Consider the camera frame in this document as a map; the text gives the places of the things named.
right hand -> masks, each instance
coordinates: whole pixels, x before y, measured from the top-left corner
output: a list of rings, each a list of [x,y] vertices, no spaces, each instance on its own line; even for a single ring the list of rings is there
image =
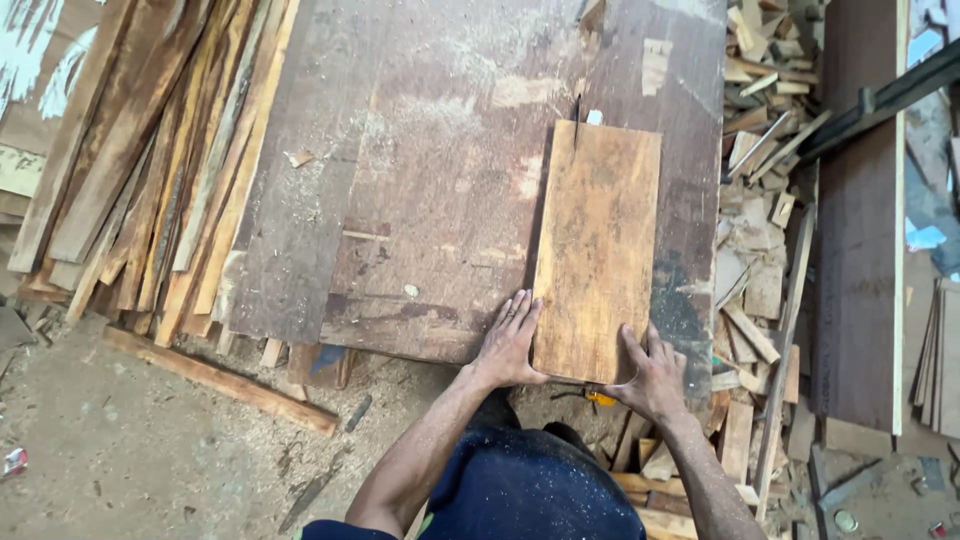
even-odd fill
[[[657,426],[687,414],[684,404],[686,356],[660,339],[652,322],[647,326],[648,351],[636,342],[634,330],[629,326],[620,327],[620,334],[636,366],[636,375],[625,384],[596,384],[593,390],[616,398]]]

